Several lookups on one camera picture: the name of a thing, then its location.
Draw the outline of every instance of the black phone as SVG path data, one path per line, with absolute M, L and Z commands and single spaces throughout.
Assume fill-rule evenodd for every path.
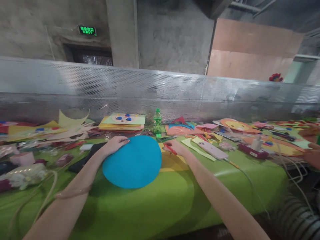
M 81 169 L 83 168 L 83 166 L 89 161 L 89 159 L 100 149 L 102 148 L 106 143 L 98 143 L 98 144 L 94 144 L 89 152 L 89 154 L 87 156 L 85 156 L 84 158 L 80 159 L 78 162 L 72 164 L 68 170 L 70 172 L 74 172 L 74 173 L 78 173 L 81 171 Z

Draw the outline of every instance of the plastic bottle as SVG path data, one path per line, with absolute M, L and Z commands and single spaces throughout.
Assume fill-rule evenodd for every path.
M 157 137 L 161 137 L 161 119 L 160 108 L 157 108 L 153 116 L 153 134 Z

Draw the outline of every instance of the concrete pillar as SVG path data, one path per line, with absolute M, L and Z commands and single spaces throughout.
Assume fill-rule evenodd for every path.
M 106 0 L 113 66 L 139 68 L 136 0 Z

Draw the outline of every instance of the smartphone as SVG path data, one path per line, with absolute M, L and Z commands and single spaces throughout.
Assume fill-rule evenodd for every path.
M 228 133 L 215 132 L 215 134 L 221 135 L 221 136 L 223 136 L 231 141 L 234 141 L 234 142 L 239 142 L 241 140 L 241 138 L 233 137 L 233 136 L 229 135 Z

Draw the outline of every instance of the exit sign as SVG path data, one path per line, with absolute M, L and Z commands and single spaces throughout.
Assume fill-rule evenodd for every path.
M 79 26 L 79 32 L 81 35 L 97 36 L 96 28 Z

